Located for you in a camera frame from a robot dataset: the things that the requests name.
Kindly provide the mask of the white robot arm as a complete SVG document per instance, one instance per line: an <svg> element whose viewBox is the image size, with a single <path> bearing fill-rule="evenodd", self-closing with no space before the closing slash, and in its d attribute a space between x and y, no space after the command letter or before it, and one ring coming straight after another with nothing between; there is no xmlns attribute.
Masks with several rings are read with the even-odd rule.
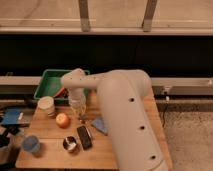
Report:
<svg viewBox="0 0 213 171"><path fill-rule="evenodd" d="M99 107L120 171L169 171L141 98L151 89L143 70L112 70L86 75L80 68L61 78L74 107L83 89L96 89Z"/></svg>

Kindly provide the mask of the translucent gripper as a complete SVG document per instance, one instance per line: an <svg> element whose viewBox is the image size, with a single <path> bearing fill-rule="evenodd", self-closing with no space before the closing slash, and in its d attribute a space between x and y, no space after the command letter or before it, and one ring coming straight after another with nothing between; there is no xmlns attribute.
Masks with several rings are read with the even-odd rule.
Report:
<svg viewBox="0 0 213 171"><path fill-rule="evenodd" d="M81 117L86 111L86 97L83 91L70 91L68 93L69 105L75 115Z"/></svg>

